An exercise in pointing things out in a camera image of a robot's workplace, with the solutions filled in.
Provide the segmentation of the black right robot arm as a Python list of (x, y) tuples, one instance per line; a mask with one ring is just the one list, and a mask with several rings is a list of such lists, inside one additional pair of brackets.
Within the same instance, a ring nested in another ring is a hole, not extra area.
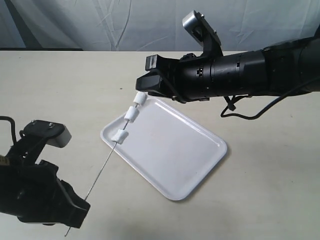
[(225, 96), (295, 95), (320, 89), (320, 39), (308, 37), (236, 54), (180, 59), (151, 55), (135, 88), (181, 103)]

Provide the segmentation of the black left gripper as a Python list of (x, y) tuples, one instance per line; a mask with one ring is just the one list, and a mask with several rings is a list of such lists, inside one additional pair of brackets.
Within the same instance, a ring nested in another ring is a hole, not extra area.
[(0, 212), (23, 223), (64, 224), (80, 228), (91, 205), (57, 177), (58, 167), (47, 161), (30, 166), (0, 167)]

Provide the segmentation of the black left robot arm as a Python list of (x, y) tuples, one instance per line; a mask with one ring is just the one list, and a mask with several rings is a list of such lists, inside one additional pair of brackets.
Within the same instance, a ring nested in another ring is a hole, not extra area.
[(8, 153), (0, 164), (0, 211), (26, 224), (79, 229), (91, 205), (58, 178), (58, 166)]

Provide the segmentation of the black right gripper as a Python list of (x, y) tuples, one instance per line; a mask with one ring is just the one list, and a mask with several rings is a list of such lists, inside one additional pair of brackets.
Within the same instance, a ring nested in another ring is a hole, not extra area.
[(209, 101), (213, 97), (213, 60), (188, 53), (180, 59), (147, 56), (145, 71), (135, 89), (150, 96), (161, 96), (180, 103)]

